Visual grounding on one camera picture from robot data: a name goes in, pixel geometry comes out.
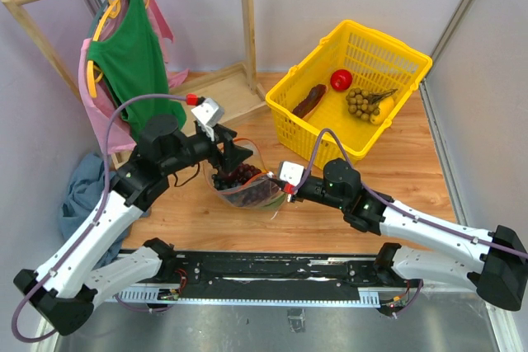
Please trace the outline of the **watermelon slice toy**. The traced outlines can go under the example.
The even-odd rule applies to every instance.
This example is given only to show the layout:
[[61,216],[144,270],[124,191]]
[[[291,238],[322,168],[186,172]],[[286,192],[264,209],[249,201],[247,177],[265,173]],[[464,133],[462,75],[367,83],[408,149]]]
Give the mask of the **watermelon slice toy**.
[[284,202],[286,202],[287,194],[284,192],[281,192],[279,195],[277,195],[271,202],[270,202],[270,208],[271,210],[278,210]]

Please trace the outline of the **clear zip bag orange zipper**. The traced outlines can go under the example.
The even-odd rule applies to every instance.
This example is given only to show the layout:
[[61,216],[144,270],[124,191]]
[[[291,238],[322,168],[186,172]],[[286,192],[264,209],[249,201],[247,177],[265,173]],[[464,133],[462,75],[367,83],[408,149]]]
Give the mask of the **clear zip bag orange zipper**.
[[[226,204],[228,204],[229,206],[234,207],[234,208],[238,208],[238,207],[235,207],[232,204],[232,200],[233,199],[231,198],[231,195],[233,195],[234,193],[236,193],[237,191],[239,191],[241,189],[244,189],[247,185],[251,185],[254,181],[262,181],[262,180],[265,180],[265,179],[268,179],[270,181],[272,181],[272,180],[271,180],[271,178],[269,178],[266,175],[269,172],[269,170],[266,168],[266,166],[264,164],[261,152],[260,152],[259,148],[257,147],[257,145],[252,140],[247,139],[247,138],[236,138],[235,139],[235,143],[237,145],[239,145],[239,146],[242,146],[242,147],[249,148],[249,149],[253,150],[253,155],[249,159],[245,160],[243,163],[247,163],[249,165],[253,165],[255,167],[260,168],[262,170],[261,174],[259,174],[257,176],[254,176],[252,179],[250,179],[247,183],[245,183],[242,186],[235,187],[235,188],[232,188],[232,189],[227,189],[227,190],[216,190],[214,188],[214,186],[213,186],[213,181],[211,180],[211,177],[212,177],[213,174],[217,173],[218,170],[214,169],[207,162],[205,164],[205,169],[203,170],[203,173],[204,173],[205,182],[207,183],[209,188],[215,193],[215,195],[219,199],[224,201]],[[238,209],[271,210],[270,205],[266,205],[266,206],[261,207],[261,208],[238,208]]]

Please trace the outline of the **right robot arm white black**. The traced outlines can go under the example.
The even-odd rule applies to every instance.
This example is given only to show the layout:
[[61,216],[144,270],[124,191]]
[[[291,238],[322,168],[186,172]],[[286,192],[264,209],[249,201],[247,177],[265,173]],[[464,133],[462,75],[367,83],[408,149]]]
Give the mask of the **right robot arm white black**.
[[320,177],[293,162],[282,162],[278,176],[292,200],[338,209],[360,232],[395,237],[416,249],[387,243],[374,265],[375,279],[391,286],[400,279],[432,280],[475,292],[495,307],[521,309],[527,286],[527,251],[516,232],[451,223],[371,190],[360,173],[341,158],[328,162]]

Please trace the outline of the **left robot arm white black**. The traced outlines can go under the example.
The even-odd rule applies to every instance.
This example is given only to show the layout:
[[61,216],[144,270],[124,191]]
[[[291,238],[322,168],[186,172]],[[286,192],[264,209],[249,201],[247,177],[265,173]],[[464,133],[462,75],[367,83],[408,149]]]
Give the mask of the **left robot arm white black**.
[[165,283],[177,272],[177,253],[158,238],[101,268],[96,263],[117,237],[138,220],[169,187],[168,177],[207,161],[233,172],[253,152],[238,146],[236,132],[217,124],[207,134],[200,126],[186,136],[171,115],[151,118],[139,134],[130,159],[104,189],[92,213],[64,245],[36,270],[21,270],[13,280],[32,307],[68,336],[108,298],[145,279]]

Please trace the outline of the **dark purple grape bunch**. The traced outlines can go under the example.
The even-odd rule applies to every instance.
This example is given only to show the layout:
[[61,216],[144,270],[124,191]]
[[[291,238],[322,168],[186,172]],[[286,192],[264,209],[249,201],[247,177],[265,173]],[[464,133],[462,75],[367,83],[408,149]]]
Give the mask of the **dark purple grape bunch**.
[[242,163],[231,173],[218,171],[212,175],[211,180],[216,190],[227,190],[242,186],[261,173],[262,170],[260,168]]

